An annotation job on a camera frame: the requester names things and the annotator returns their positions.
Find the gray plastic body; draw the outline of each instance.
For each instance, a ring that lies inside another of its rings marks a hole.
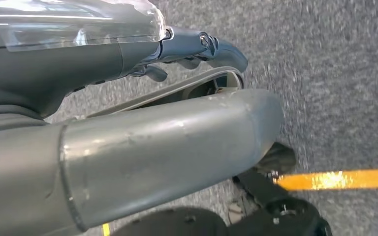
[[[231,66],[241,72],[249,65],[244,54],[228,41],[208,36],[199,30],[175,26],[168,27],[168,30],[170,38],[162,40],[163,50],[157,61],[178,60],[185,68],[194,69],[199,65],[199,60],[204,60],[214,68]],[[200,43],[203,36],[204,45]]]
[[[154,6],[150,10],[161,15]],[[104,0],[0,1],[0,105],[21,106],[45,118],[67,94],[127,75],[160,46],[150,37],[131,40],[138,31],[160,31],[163,26],[150,27],[156,14]],[[87,43],[76,42],[84,31]],[[123,33],[128,43],[100,38]]]
[[[0,131],[0,236],[74,235],[208,187],[259,161],[282,119],[248,89]]]

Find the gray carpet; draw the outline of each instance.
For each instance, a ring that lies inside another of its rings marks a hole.
[[[170,25],[204,29],[246,54],[248,85],[284,101],[280,139],[298,153],[296,172],[378,168],[378,0],[153,2]],[[125,78],[88,87],[65,99],[49,121],[99,111],[187,76],[179,66],[168,72],[162,84]],[[169,205],[202,206],[225,217],[226,204],[238,194],[227,181]],[[334,235],[378,235],[378,190],[298,195],[317,206]]]

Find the black plastic part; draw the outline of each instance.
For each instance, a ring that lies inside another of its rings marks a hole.
[[[328,224],[328,221],[326,221],[323,218],[319,219],[319,224],[316,229],[315,235],[316,236],[332,236],[333,235],[330,224]]]
[[[176,208],[135,220],[112,236],[226,236],[222,218],[205,209]]]
[[[146,67],[146,75],[156,82],[163,82],[167,79],[167,72],[154,64]]]
[[[265,207],[270,202],[278,201],[288,197],[288,191],[272,183],[264,175],[250,169],[234,178],[235,182],[241,185],[255,200]]]
[[[218,51],[213,60],[207,61],[210,66],[232,66],[241,72],[247,69],[249,61],[238,48],[223,39],[214,38],[214,40],[218,42]]]
[[[279,204],[290,203],[296,215],[281,215]],[[286,199],[274,203],[273,211],[259,210],[228,227],[231,236],[319,236],[315,235],[319,224],[317,209],[298,199]]]

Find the bolt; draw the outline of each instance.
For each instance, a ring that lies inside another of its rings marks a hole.
[[[166,29],[166,37],[164,39],[170,39],[172,37],[172,33]]]
[[[269,179],[278,179],[279,178],[279,172],[271,171],[271,172],[266,173],[265,176]]]
[[[200,39],[201,39],[202,46],[204,46],[205,48],[208,47],[209,45],[208,37],[206,35],[201,35]]]

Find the yellow line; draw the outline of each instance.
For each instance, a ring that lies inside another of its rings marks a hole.
[[[103,231],[103,236],[110,236],[111,230],[109,229],[109,224],[103,224],[102,231]]]
[[[286,175],[274,182],[287,190],[378,188],[378,170]]]

